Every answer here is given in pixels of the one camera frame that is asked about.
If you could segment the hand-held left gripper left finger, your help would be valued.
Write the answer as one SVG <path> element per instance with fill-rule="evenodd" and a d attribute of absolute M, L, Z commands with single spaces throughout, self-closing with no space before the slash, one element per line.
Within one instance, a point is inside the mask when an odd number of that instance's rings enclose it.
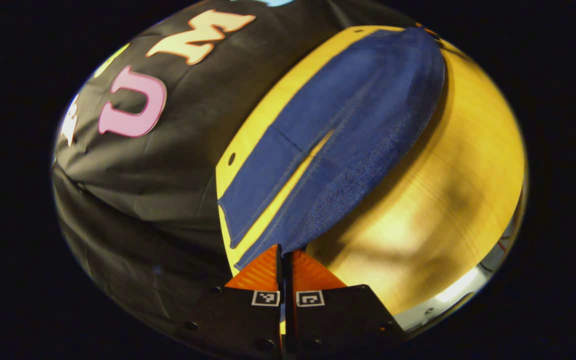
<path fill-rule="evenodd" d="M 224 285 L 202 293 L 178 338 L 222 360 L 280 360 L 282 248 L 274 244 Z"/>

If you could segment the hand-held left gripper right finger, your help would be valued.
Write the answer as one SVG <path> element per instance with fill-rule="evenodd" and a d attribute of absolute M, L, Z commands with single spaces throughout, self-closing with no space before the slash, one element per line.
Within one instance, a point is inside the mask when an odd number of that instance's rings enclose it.
<path fill-rule="evenodd" d="M 286 255 L 286 352 L 382 359 L 409 339 L 369 285 L 347 285 L 302 250 Z"/>

